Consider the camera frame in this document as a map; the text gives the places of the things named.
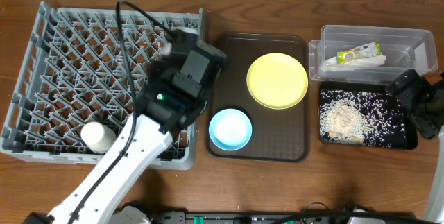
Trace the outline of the white napkin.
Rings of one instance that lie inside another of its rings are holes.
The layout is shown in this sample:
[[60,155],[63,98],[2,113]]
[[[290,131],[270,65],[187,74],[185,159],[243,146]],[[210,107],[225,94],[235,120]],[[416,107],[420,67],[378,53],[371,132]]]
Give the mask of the white napkin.
[[335,57],[329,58],[321,64],[323,71],[352,71],[369,67],[382,66],[386,61],[385,55],[361,58],[338,64]]

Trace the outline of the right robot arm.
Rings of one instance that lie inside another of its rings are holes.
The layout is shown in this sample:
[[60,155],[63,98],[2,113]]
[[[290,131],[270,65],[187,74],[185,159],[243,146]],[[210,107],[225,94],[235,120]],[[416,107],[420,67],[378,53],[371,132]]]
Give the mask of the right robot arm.
[[408,69],[385,89],[407,111],[407,118],[425,138],[438,137],[438,163],[422,218],[443,222],[443,81],[430,84],[416,70]]

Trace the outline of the white paper cup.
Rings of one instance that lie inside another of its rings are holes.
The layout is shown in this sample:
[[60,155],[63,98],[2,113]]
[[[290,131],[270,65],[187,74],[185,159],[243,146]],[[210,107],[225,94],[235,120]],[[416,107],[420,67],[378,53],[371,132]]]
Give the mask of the white paper cup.
[[92,152],[99,154],[107,153],[117,138],[113,130],[99,122],[85,124],[80,137]]

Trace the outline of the green yellow snack wrapper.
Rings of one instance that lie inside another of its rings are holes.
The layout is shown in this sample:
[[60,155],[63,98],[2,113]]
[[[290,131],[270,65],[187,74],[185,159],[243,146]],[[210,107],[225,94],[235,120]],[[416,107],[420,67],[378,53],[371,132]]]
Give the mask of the green yellow snack wrapper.
[[347,51],[338,52],[336,54],[336,62],[337,64],[344,64],[356,59],[372,58],[381,54],[382,52],[379,44],[376,42],[371,42],[368,44],[357,46]]

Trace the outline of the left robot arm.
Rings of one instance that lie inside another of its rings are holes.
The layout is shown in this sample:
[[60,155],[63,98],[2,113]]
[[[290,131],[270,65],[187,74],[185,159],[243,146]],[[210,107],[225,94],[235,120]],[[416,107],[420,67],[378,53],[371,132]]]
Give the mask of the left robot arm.
[[148,165],[202,114],[227,55],[186,28],[174,29],[169,42],[112,147],[72,194],[49,214],[31,212],[25,223],[108,223]]

